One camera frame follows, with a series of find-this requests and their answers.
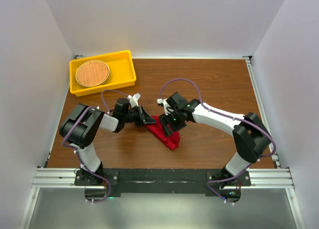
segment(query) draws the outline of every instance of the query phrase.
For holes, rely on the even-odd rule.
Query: yellow plastic tray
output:
[[[90,60],[100,60],[110,68],[110,76],[104,84],[86,88],[78,84],[75,73],[78,68]],[[129,50],[107,53],[87,58],[79,58],[70,61],[70,92],[76,96],[102,92],[105,89],[116,89],[132,86],[135,84],[136,75],[134,71],[131,52]]]

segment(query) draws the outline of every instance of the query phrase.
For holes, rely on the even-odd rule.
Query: wood grain surface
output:
[[[204,102],[229,112],[259,113],[245,60],[221,59],[134,59],[137,81],[135,86],[121,88],[127,94],[140,93],[139,103],[150,115],[160,115],[157,106],[159,91],[164,83],[184,77],[193,80]],[[173,82],[166,87],[163,98],[179,92],[188,100],[198,98],[188,82]],[[121,95],[105,93],[110,108]],[[78,103],[100,106],[106,110],[100,93],[76,97],[68,93],[60,123]],[[108,168],[222,168],[236,152],[234,140],[226,133],[207,125],[188,125],[180,130],[179,148],[171,151],[145,127],[126,124],[116,134],[100,129],[95,137],[96,153]],[[48,167],[77,168],[79,162],[73,151],[61,146],[62,137],[56,134]],[[252,168],[273,168],[271,158],[263,158]]]

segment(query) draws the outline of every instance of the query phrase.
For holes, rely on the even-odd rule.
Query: wooden coaster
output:
[[[76,81],[83,87],[94,87],[104,83],[110,75],[108,65],[100,60],[83,63],[75,73]]]

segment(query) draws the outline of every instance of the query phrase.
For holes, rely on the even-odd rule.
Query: white wall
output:
[[[319,0],[285,0],[253,56],[282,166],[308,229],[318,229]]]
[[[74,54],[252,55],[284,0],[47,0]]]
[[[71,51],[45,0],[0,0],[0,228],[18,228],[68,87]]]

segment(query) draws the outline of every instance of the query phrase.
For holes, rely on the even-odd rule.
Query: red cloth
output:
[[[145,125],[146,128],[151,133],[153,133],[161,142],[163,142],[169,149],[174,150],[178,148],[178,144],[180,140],[179,132],[174,132],[169,137],[165,137],[164,129],[160,123],[159,117],[158,116],[152,116],[152,117],[156,120],[156,123]]]

